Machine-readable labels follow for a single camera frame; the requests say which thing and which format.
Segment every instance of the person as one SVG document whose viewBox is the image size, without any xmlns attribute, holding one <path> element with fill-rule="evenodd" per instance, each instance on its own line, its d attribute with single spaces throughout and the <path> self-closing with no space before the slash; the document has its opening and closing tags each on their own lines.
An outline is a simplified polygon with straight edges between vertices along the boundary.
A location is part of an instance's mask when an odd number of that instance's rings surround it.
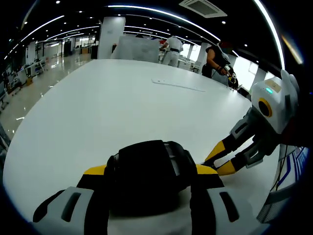
<svg viewBox="0 0 313 235">
<path fill-rule="evenodd" d="M 212 70 L 216 70 L 220 75 L 222 75 L 225 82 L 218 80 L 218 82 L 226 83 L 228 79 L 225 75 L 229 75 L 228 71 L 225 69 L 225 66 L 229 63 L 229 57 L 227 54 L 230 54 L 233 50 L 233 45 L 227 41 L 221 41 L 216 46 L 208 47 L 205 51 L 207 53 L 206 64 L 202 68 L 202 75 L 212 78 Z"/>
<path fill-rule="evenodd" d="M 183 51 L 182 43 L 176 36 L 172 36 L 166 40 L 160 50 L 163 50 L 167 46 L 169 46 L 170 51 L 166 53 L 163 64 L 177 67 L 179 54 Z"/>
</svg>

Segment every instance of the ceiling light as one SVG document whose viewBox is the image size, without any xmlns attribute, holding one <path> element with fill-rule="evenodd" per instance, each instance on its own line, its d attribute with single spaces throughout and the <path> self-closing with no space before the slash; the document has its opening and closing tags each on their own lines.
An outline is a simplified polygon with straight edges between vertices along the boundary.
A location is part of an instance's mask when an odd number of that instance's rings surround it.
<svg viewBox="0 0 313 235">
<path fill-rule="evenodd" d="M 78 34 L 74 34 L 74 35 L 69 35 L 69 36 L 64 37 L 64 38 L 70 38 L 70 37 L 74 37 L 74 36 L 77 36 L 77 35 L 82 35 L 82 34 L 84 34 L 84 33 L 78 33 Z"/>
<path fill-rule="evenodd" d="M 97 27 L 100 27 L 100 26 L 91 26 L 91 27 L 85 27 L 85 28 L 77 28 L 77 29 L 70 30 L 70 31 L 67 31 L 67 32 L 64 32 L 64 33 L 59 33 L 59 34 L 54 35 L 54 36 L 52 36 L 52 37 L 50 37 L 50 38 L 47 38 L 47 39 L 55 38 L 55 37 L 60 36 L 60 35 L 62 35 L 62 34 L 70 33 L 70 32 L 77 31 L 77 30 L 82 30 L 82 29 L 86 29 L 86 28 L 97 28 Z"/>
<path fill-rule="evenodd" d="M 151 36 L 148 33 L 138 33 L 138 32 L 131 32 L 131 31 L 124 31 L 124 33 L 136 33 L 136 34 L 143 34 L 143 35 Z M 155 37 L 162 38 L 162 39 L 167 39 L 167 38 L 164 38 L 164 37 L 161 37 L 161 36 L 155 36 Z"/>
<path fill-rule="evenodd" d="M 176 36 L 177 38 L 180 38 L 180 39 L 182 39 L 182 40 L 185 40 L 185 41 L 187 41 L 187 42 L 189 42 L 189 43 L 192 43 L 192 44 L 194 44 L 194 45 L 196 45 L 196 46 L 198 46 L 198 44 L 195 44 L 195 43 L 193 43 L 193 42 L 191 42 L 191 41 L 189 41 L 189 40 L 187 40 L 187 39 L 184 39 L 184 38 L 181 38 L 181 37 L 179 37 L 179 36 Z"/>
<path fill-rule="evenodd" d="M 40 29 L 40 28 L 44 27 L 45 25 L 47 25 L 47 24 L 49 24 L 49 23 L 51 23 L 51 22 L 53 22 L 53 21 L 56 21 L 56 20 L 58 20 L 58 19 L 60 19 L 60 18 L 62 18 L 62 17 L 64 17 L 64 16 L 59 16 L 59 17 L 54 18 L 53 20 L 50 20 L 50 21 L 48 21 L 47 23 L 45 23 L 45 24 L 39 26 L 39 27 L 36 28 L 35 30 L 31 31 L 26 37 L 24 37 L 24 38 L 21 40 L 21 42 L 24 41 L 24 40 L 25 40 L 28 36 L 30 36 L 31 34 L 33 34 L 34 32 L 36 32 L 38 29 Z"/>
<path fill-rule="evenodd" d="M 195 26 L 195 27 L 197 27 L 197 28 L 201 29 L 202 31 L 204 31 L 204 32 L 206 32 L 206 33 L 208 33 L 208 34 L 210 34 L 212 37 L 214 37 L 215 39 L 217 39 L 217 40 L 219 40 L 219 41 L 220 41 L 220 39 L 219 39 L 218 37 L 216 37 L 214 34 L 210 33 L 209 31 L 207 31 L 206 29 L 204 29 L 204 28 L 200 27 L 199 25 L 197 25 L 197 24 L 195 24 L 195 23 L 193 23 L 193 22 L 191 22 L 191 21 L 189 21 L 189 20 L 186 20 L 186 19 L 184 19 L 184 18 L 182 18 L 182 17 L 180 17 L 180 16 L 176 16 L 176 15 L 174 15 L 174 14 L 171 14 L 171 13 L 168 13 L 168 12 L 165 12 L 165 11 L 160 11 L 160 10 L 156 10 L 156 9 L 153 9 L 153 8 L 148 8 L 148 7 L 142 7 L 142 6 L 129 6 L 129 5 L 109 5 L 108 7 L 126 7 L 126 8 L 137 8 L 137 9 L 143 9 L 143 10 L 155 11 L 155 12 L 158 12 L 158 13 L 161 13 L 161 14 L 165 14 L 165 15 L 168 15 L 168 16 L 172 16 L 172 17 L 175 17 L 175 18 L 180 19 L 180 20 L 182 20 L 182 21 L 185 21 L 185 22 L 187 22 L 187 23 L 189 23 L 189 24 L 192 24 L 193 26 Z"/>
<path fill-rule="evenodd" d="M 18 46 L 19 44 L 17 43 L 15 47 L 13 47 L 13 50 Z"/>
<path fill-rule="evenodd" d="M 264 17 L 267 20 L 268 25 L 269 25 L 269 27 L 270 27 L 270 29 L 272 31 L 272 34 L 274 36 L 274 39 L 275 39 L 275 42 L 276 42 L 276 46 L 277 46 L 277 49 L 278 49 L 279 57 L 280 57 L 280 64 L 281 64 L 282 69 L 284 70 L 285 69 L 285 60 L 284 60 L 283 49 L 282 49 L 282 45 L 280 44 L 279 37 L 278 37 L 277 31 L 275 29 L 275 26 L 274 26 L 274 24 L 273 24 L 273 22 L 272 22 L 272 20 L 271 20 L 271 18 L 269 16 L 268 12 L 266 11 L 264 6 L 262 5 L 262 3 L 259 0 L 254 0 L 254 2 L 257 4 L 257 6 L 259 7 L 260 11 L 264 15 Z"/>
<path fill-rule="evenodd" d="M 146 29 L 146 30 L 155 31 L 155 32 L 158 32 L 158 33 L 165 33 L 165 32 L 162 32 L 162 31 L 155 30 L 155 29 L 151 29 L 151 28 L 142 28 L 142 27 L 136 27 L 136 26 L 125 26 L 125 27 L 129 27 L 129 28 L 141 28 L 141 29 Z"/>
</svg>

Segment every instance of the white pillar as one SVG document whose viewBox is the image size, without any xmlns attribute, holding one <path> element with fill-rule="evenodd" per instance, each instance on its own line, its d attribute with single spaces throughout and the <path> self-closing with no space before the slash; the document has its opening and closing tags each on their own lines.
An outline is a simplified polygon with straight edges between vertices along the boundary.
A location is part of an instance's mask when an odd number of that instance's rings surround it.
<svg viewBox="0 0 313 235">
<path fill-rule="evenodd" d="M 211 45 L 209 43 L 202 43 L 201 44 L 201 48 L 200 48 L 200 52 L 199 52 L 199 56 L 198 56 L 198 59 L 197 59 L 197 62 L 198 63 L 201 63 L 201 66 L 203 66 L 206 62 L 206 52 L 205 50 L 210 47 Z"/>
<path fill-rule="evenodd" d="M 25 50 L 25 63 L 33 63 L 36 58 L 36 43 L 31 42 Z"/>
<path fill-rule="evenodd" d="M 123 35 L 125 17 L 105 17 L 101 25 L 98 47 L 98 59 L 110 59 L 113 44 L 118 44 Z"/>
<path fill-rule="evenodd" d="M 194 47 L 194 45 L 190 45 L 190 48 L 189 48 L 189 51 L 188 51 L 188 55 L 187 55 L 187 59 L 190 59 L 190 55 L 191 55 L 193 47 Z"/>
</svg>

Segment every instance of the desk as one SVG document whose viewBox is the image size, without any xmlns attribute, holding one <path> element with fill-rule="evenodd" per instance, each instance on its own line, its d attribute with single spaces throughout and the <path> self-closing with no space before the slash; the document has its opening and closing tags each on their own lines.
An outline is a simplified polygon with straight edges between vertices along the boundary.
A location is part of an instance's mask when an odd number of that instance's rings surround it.
<svg viewBox="0 0 313 235">
<path fill-rule="evenodd" d="M 155 84 L 151 79 L 205 92 Z M 251 106 L 224 85 L 172 66 L 93 60 L 70 73 L 29 111 L 12 139 L 3 183 L 30 221 L 55 192 L 76 186 L 90 167 L 142 141 L 176 141 L 201 163 Z M 274 181 L 278 149 L 262 164 L 223 177 L 261 210 Z"/>
</svg>

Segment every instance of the black ceiling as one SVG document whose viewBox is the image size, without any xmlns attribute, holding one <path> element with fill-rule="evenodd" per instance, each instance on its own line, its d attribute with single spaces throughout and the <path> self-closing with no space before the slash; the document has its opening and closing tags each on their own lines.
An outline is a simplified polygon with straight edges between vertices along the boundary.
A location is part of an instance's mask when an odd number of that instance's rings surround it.
<svg viewBox="0 0 313 235">
<path fill-rule="evenodd" d="M 195 12 L 183 8 L 179 5 L 182 0 L 171 1 L 146 1 L 146 0 L 99 0 L 91 1 L 90 3 L 79 3 L 72 0 L 61 0 L 59 4 L 56 4 L 55 0 L 38 0 L 33 10 L 27 18 L 27 24 L 23 25 L 23 20 L 29 11 L 30 7 L 35 1 L 24 0 L 6 2 L 7 6 L 3 9 L 11 10 L 11 16 L 4 16 L 2 14 L 1 31 L 5 32 L 4 37 L 1 37 L 0 42 L 0 63 L 4 62 L 4 57 L 8 52 L 28 33 L 42 24 L 64 15 L 63 18 L 56 20 L 28 37 L 23 43 L 18 45 L 15 50 L 22 50 L 22 44 L 29 44 L 32 38 L 41 41 L 49 37 L 59 34 L 60 30 L 69 31 L 81 27 L 97 26 L 99 20 L 103 20 L 105 16 L 113 16 L 121 14 L 126 17 L 126 25 L 139 26 L 152 28 L 159 31 L 175 33 L 183 38 L 194 41 L 197 44 L 201 44 L 201 41 L 207 42 L 197 34 L 202 35 L 208 40 L 216 43 L 217 40 L 209 34 L 203 32 L 195 26 L 182 22 L 170 16 L 166 16 L 157 12 L 151 12 L 147 10 L 131 9 L 131 8 L 108 8 L 107 5 L 137 5 L 155 8 L 163 11 L 167 11 L 183 18 L 186 18 L 201 27 L 205 28 L 209 32 L 213 33 L 220 38 L 229 38 L 236 48 L 235 51 L 242 57 L 248 58 L 252 61 L 262 61 L 273 64 L 280 68 L 280 60 L 278 50 L 276 48 L 275 41 L 271 34 L 271 31 L 263 18 L 263 15 L 256 7 L 253 0 L 210 0 L 213 4 L 223 10 L 227 17 L 209 18 L 206 19 Z M 136 31 L 139 29 L 127 28 L 128 31 Z M 91 29 L 82 30 L 84 33 L 94 33 Z M 158 33 L 158 36 L 168 37 L 168 35 Z"/>
</svg>

